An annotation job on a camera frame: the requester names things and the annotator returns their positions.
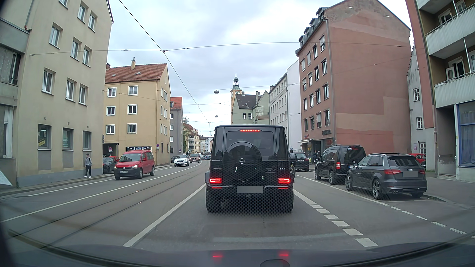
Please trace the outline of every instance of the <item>blurred license plate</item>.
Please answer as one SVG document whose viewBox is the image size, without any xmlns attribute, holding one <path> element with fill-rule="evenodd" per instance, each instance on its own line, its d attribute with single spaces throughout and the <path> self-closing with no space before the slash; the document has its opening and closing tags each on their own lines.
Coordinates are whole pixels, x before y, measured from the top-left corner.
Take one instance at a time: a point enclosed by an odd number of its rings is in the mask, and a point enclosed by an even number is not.
<svg viewBox="0 0 475 267">
<path fill-rule="evenodd" d="M 417 172 L 408 172 L 408 171 L 406 171 L 406 172 L 402 173 L 402 176 L 403 177 L 417 177 Z"/>
<path fill-rule="evenodd" d="M 238 185 L 238 193 L 262 193 L 262 185 Z"/>
</svg>

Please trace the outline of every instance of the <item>spare tire cover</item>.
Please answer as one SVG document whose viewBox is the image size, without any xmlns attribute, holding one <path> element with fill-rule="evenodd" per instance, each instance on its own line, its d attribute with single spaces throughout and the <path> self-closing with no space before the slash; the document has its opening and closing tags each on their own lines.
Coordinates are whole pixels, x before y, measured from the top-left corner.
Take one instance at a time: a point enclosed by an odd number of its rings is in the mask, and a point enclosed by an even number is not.
<svg viewBox="0 0 475 267">
<path fill-rule="evenodd" d="M 249 142 L 236 142 L 223 154 L 223 174 L 238 181 L 255 179 L 262 172 L 262 155 Z"/>
</svg>

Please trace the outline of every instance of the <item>road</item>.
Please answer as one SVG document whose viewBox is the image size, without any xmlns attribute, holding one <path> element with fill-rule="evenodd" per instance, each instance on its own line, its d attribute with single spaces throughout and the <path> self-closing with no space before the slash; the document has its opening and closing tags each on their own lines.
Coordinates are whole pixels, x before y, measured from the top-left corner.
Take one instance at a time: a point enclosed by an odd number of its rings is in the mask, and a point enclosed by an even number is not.
<svg viewBox="0 0 475 267">
<path fill-rule="evenodd" d="M 2 197 L 1 225 L 12 252 L 29 242 L 52 246 L 106 244 L 149 251 L 238 248 L 367 249 L 410 242 L 475 245 L 473 210 L 410 195 L 374 200 L 369 192 L 295 178 L 294 210 L 228 201 L 208 213 L 204 173 L 209 162 L 158 169 L 154 176 L 103 178 Z"/>
</svg>

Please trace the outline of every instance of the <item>red car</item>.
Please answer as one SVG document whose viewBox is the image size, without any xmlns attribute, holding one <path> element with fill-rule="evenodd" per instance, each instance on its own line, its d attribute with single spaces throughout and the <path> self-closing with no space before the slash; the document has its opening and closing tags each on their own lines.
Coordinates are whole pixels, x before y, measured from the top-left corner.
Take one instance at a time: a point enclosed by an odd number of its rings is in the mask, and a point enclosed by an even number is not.
<svg viewBox="0 0 475 267">
<path fill-rule="evenodd" d="M 125 152 L 114 166 L 116 180 L 121 177 L 138 177 L 144 173 L 155 174 L 155 160 L 150 150 L 132 150 Z"/>
</svg>

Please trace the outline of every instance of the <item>red tile roof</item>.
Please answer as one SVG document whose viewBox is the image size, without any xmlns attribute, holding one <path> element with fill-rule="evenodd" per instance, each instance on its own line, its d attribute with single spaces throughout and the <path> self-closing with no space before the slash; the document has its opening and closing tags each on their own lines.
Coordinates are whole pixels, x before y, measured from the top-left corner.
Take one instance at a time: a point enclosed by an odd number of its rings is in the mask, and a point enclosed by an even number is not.
<svg viewBox="0 0 475 267">
<path fill-rule="evenodd" d="M 105 83 L 160 80 L 166 66 L 166 63 L 160 63 L 136 65 L 134 69 L 130 69 L 130 66 L 112 67 L 105 71 Z"/>
<path fill-rule="evenodd" d="M 183 100 L 181 96 L 170 97 L 170 102 L 173 102 L 173 107 L 170 109 L 182 109 Z"/>
</svg>

